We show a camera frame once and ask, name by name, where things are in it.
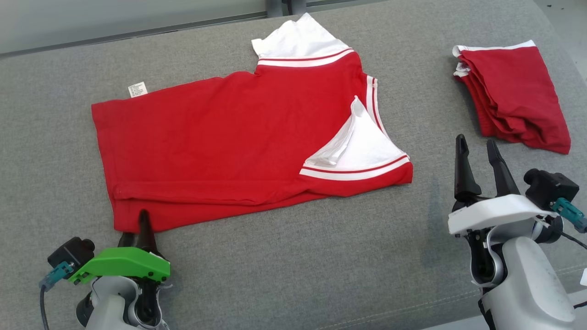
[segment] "cable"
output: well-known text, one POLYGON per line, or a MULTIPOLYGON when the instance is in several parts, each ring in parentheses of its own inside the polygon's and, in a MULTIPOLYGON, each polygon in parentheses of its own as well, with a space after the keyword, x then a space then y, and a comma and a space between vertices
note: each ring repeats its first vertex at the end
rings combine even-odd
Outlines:
POLYGON ((587 306, 587 301, 585 302, 581 302, 580 304, 576 304, 575 306, 573 306, 575 309, 579 308, 579 307, 585 307, 587 306))
POLYGON ((562 231, 560 231, 560 230, 557 230, 557 229, 556 229, 556 228, 554 228, 554 227, 552 228, 552 230, 553 230, 555 233, 557 233, 557 234, 560 234, 561 236, 565 237, 567 240, 571 240, 571 241, 573 241, 573 242, 575 242, 575 243, 579 244, 579 245, 580 245, 582 248, 584 248, 584 249, 586 249, 586 250, 587 250, 587 244, 585 244, 585 243, 583 243, 583 242, 581 242, 581 241, 577 240, 575 237, 573 237, 573 236, 571 236, 571 235, 569 235, 569 234, 567 234, 567 233, 563 233, 562 231))
MULTIPOLYGON (((563 232, 562 232, 562 231, 560 231, 560 230, 557 230, 557 229, 556 229, 554 226, 552 226, 552 230, 553 230, 555 233, 557 233, 557 234, 560 234, 561 236, 563 236, 563 237, 564 237, 564 238, 566 238, 567 240, 571 240, 571 241, 573 241, 573 242, 575 242, 575 243, 579 244, 579 245, 580 245, 582 248, 584 248, 584 249, 586 249, 586 250, 587 250, 587 244, 585 244, 585 243, 583 243, 583 242, 581 242, 581 241, 577 240, 575 237, 573 237, 573 236, 571 236, 571 235, 569 235, 569 234, 563 233, 563 232)), ((577 308, 580 308, 580 307, 585 307, 585 306, 587 306, 587 301, 585 301, 585 302, 581 302, 580 304, 576 304, 575 306, 573 306, 573 308, 577 309, 577 308)))
POLYGON ((39 298, 39 304, 41 305, 41 318, 43 319, 43 328, 49 330, 49 324, 47 323, 47 314, 45 313, 45 286, 41 286, 41 297, 39 298))
POLYGON ((294 9, 293 9, 293 5, 292 5, 292 0, 287 0, 287 4, 288 4, 288 13, 290 15, 294 14, 294 9))

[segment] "white trim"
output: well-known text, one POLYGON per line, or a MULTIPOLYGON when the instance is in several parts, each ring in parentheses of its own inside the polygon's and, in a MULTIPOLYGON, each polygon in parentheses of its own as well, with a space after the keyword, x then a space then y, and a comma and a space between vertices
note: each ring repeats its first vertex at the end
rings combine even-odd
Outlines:
POLYGON ((354 53, 355 51, 353 49, 348 49, 336 56, 330 56, 330 57, 326 57, 326 58, 320 58, 320 59, 308 59, 308 57, 306 56, 305 59, 300 59, 300 60, 270 60, 269 58, 266 59, 260 59, 259 62, 257 63, 257 65, 269 65, 269 66, 286 66, 286 67, 290 67, 290 68, 308 68, 311 66, 320 66, 320 65, 325 65, 325 64, 330 64, 333 62, 336 62, 337 60, 345 57, 346 55, 350 54, 350 53, 354 53))
POLYGON ((309 177, 315 177, 319 179, 325 180, 336 180, 336 181, 353 181, 353 180, 364 180, 370 179, 374 177, 378 177, 382 174, 388 173, 392 170, 399 168, 400 166, 409 163, 410 160, 405 157, 404 159, 398 160, 393 164, 389 164, 386 167, 382 167, 377 170, 366 171, 366 172, 357 172, 357 173, 330 173, 330 172, 321 172, 321 171, 314 171, 310 169, 302 169, 299 174, 309 177))
POLYGON ((304 163, 303 166, 304 167, 310 167, 309 170, 311 169, 317 169, 317 170, 328 170, 328 171, 341 171, 341 172, 349 172, 349 171, 368 171, 369 169, 374 169, 376 167, 379 167, 381 165, 387 164, 387 163, 391 163, 393 161, 396 161, 404 156, 407 156, 406 153, 402 153, 399 156, 397 156, 394 159, 390 159, 390 160, 385 160, 385 161, 380 161, 377 164, 371 165, 367 168, 362 167, 362 168, 341 168, 341 169, 337 169, 336 167, 324 167, 324 166, 319 166, 319 165, 311 165, 308 163, 304 163))
POLYGON ((381 127, 381 132, 385 134, 388 140, 391 141, 389 135, 387 135, 387 131, 385 131, 385 126, 383 125, 383 121, 381 120, 381 115, 379 114, 379 101, 377 99, 377 79, 367 75, 367 113, 373 119, 373 122, 377 125, 377 128, 381 127))
POLYGON ((381 131, 391 141, 391 139, 389 138, 389 135, 387 135, 387 131, 385 131, 385 126, 383 125, 383 120, 381 119, 381 115, 379 114, 379 101, 377 98, 377 90, 378 90, 379 84, 377 82, 378 82, 378 80, 375 79, 375 85, 373 86, 373 87, 375 87, 374 91, 373 91, 373 100, 375 101, 375 113, 377 114, 377 121, 379 122, 379 126, 381 126, 381 131))
POLYGON ((366 104, 366 109, 367 109, 367 113, 369 114, 369 117, 371 117, 371 119, 373 120, 373 123, 377 124, 377 120, 375 119, 375 112, 373 111, 373 84, 371 83, 373 81, 373 77, 367 75, 367 96, 365 97, 365 103, 366 104))
POLYGON ((312 60, 312 59, 322 59, 322 58, 327 58, 329 56, 333 56, 336 55, 338 53, 342 53, 343 51, 346 50, 353 50, 351 47, 347 47, 344 49, 339 49, 337 51, 333 51, 333 52, 329 52, 327 54, 321 55, 321 56, 316 56, 316 55, 311 55, 311 56, 271 56, 270 58, 261 58, 259 60, 312 60))
POLYGON ((496 50, 496 49, 516 49, 516 48, 523 48, 523 47, 536 47, 536 44, 534 43, 534 41, 528 40, 526 42, 519 43, 519 44, 513 45, 513 46, 507 46, 507 47, 468 47, 468 46, 457 45, 457 46, 453 47, 453 56, 456 58, 461 56, 461 51, 463 51, 463 50, 471 50, 471 51, 496 50))

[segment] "white fabric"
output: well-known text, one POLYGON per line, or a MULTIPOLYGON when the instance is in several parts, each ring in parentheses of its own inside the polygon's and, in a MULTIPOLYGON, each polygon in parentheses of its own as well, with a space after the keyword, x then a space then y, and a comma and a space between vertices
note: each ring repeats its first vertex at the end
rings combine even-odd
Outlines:
POLYGON ((379 130, 358 97, 355 96, 350 108, 349 120, 328 144, 307 159, 305 167, 364 170, 385 165, 406 155, 379 130))
POLYGON ((251 43, 260 59, 291 56, 318 57, 332 55, 349 48, 307 13, 297 22, 287 21, 267 38, 254 39, 251 43))
POLYGON ((587 268, 583 270, 583 276, 581 276, 581 285, 587 287, 587 268))
POLYGON ((471 68, 469 68, 466 63, 459 62, 457 64, 457 70, 453 73, 453 76, 464 77, 469 74, 469 71, 471 71, 471 68))
POLYGON ((383 126, 383 122, 381 121, 381 115, 379 114, 379 101, 378 101, 379 99, 377 98, 377 79, 375 79, 375 83, 367 84, 367 88, 369 88, 369 87, 373 88, 373 104, 375 105, 375 108, 373 109, 373 111, 375 112, 375 114, 377 116, 377 121, 379 122, 379 126, 381 127, 381 130, 383 131, 383 134, 385 134, 387 139, 391 141, 391 139, 389 138, 389 135, 387 134, 387 131, 385 130, 385 127, 383 126))
POLYGON ((468 46, 457 45, 457 46, 453 47, 453 56, 456 58, 461 56, 462 50, 476 51, 476 50, 495 50, 495 49, 516 49, 516 48, 522 48, 522 47, 536 47, 536 44, 534 43, 534 41, 528 40, 526 42, 519 43, 519 44, 513 45, 513 46, 507 46, 507 47, 468 47, 468 46))

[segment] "red fabric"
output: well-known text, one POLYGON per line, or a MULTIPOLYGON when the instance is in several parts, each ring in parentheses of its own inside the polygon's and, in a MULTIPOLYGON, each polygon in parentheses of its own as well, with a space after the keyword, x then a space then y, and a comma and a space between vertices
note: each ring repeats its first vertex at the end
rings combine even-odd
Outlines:
POLYGON ((354 52, 318 67, 259 65, 92 106, 114 228, 155 231, 411 182, 411 163, 333 181, 300 175, 332 139, 367 75, 354 52))
POLYGON ((568 154, 571 137, 538 48, 462 50, 481 134, 568 154))

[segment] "blue cable connector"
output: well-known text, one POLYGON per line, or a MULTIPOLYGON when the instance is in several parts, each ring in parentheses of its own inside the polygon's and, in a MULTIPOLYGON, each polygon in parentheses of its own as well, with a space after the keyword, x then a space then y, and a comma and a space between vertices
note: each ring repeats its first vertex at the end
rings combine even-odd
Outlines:
POLYGON ((55 283, 59 282, 59 280, 72 272, 72 265, 68 264, 66 261, 61 262, 57 267, 53 268, 53 270, 49 272, 41 282, 39 282, 39 288, 44 288, 45 292, 47 292, 53 288, 55 283))
POLYGON ((559 198, 551 207, 554 212, 569 220, 579 233, 584 234, 587 231, 587 219, 584 213, 571 204, 570 201, 559 198))

